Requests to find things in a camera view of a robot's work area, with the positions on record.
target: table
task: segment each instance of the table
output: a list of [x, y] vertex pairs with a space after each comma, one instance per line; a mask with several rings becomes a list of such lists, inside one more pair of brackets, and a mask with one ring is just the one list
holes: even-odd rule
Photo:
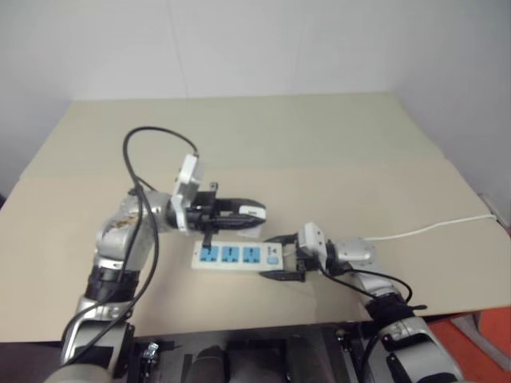
[[[219, 182], [220, 197], [265, 203], [263, 238], [308, 221], [331, 239], [392, 235], [488, 212], [389, 93], [74, 102], [0, 211], [0, 341], [59, 338], [85, 290], [96, 231], [131, 187], [122, 138], [148, 124], [196, 142], [204, 185]], [[137, 172], [167, 191], [188, 150], [158, 133], [130, 147]], [[299, 283], [192, 270], [198, 238], [161, 236], [156, 276], [133, 315], [137, 335], [367, 318], [355, 294], [314, 272]], [[412, 303], [428, 305], [422, 314], [511, 303], [509, 237], [491, 219], [377, 249], [386, 271], [413, 286]]]

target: beige tabletop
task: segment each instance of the beige tabletop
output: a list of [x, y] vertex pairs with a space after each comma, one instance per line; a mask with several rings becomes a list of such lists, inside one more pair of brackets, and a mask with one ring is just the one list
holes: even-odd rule
[[[265, 203], [263, 237], [307, 221], [331, 239], [392, 235], [488, 212], [389, 94], [76, 102], [0, 211], [0, 341], [60, 336], [84, 292], [96, 231], [130, 188], [123, 135], [143, 124], [194, 140], [204, 184], [218, 181], [219, 196]], [[142, 133], [131, 149], [139, 174], [170, 192], [186, 146]], [[366, 318], [356, 295], [314, 272], [299, 283], [192, 270], [198, 238], [162, 235], [133, 317], [137, 335]], [[424, 314], [511, 303], [509, 237], [491, 219], [377, 249], [384, 268], [413, 286], [413, 303], [428, 305]]]

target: white power cord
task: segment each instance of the white power cord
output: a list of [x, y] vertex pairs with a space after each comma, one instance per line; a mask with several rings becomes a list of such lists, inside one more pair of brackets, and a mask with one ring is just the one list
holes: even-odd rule
[[435, 227], [440, 227], [440, 226], [445, 226], [445, 225], [452, 225], [452, 224], [455, 224], [455, 223], [475, 221], [476, 219], [486, 219], [486, 218], [497, 219], [497, 217], [495, 215], [493, 215], [493, 214], [475, 215], [474, 217], [452, 219], [450, 221], [443, 221], [443, 222], [439, 222], [439, 223], [434, 223], [433, 225], [429, 225], [429, 226], [423, 227], [422, 229], [418, 229], [418, 230], [414, 230], [414, 231], [408, 231], [407, 233], [396, 234], [396, 235], [388, 235], [387, 237], [368, 237], [368, 238], [364, 238], [364, 239], [366, 241], [386, 241], [388, 239], [397, 239], [397, 238], [408, 237], [410, 235], [420, 234], [420, 233], [423, 233], [424, 231], [428, 231], [428, 230], [434, 229]]

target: white wall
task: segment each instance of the white wall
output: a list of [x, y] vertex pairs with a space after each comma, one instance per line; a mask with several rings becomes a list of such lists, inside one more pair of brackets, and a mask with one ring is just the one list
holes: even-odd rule
[[393, 89], [511, 216], [510, 0], [3, 0], [0, 192], [70, 100]]

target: power strip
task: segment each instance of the power strip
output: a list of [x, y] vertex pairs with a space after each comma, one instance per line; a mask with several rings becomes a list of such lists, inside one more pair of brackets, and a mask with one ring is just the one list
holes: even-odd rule
[[282, 245], [264, 242], [211, 242], [211, 248], [197, 241], [193, 247], [192, 269], [268, 271], [283, 269]]

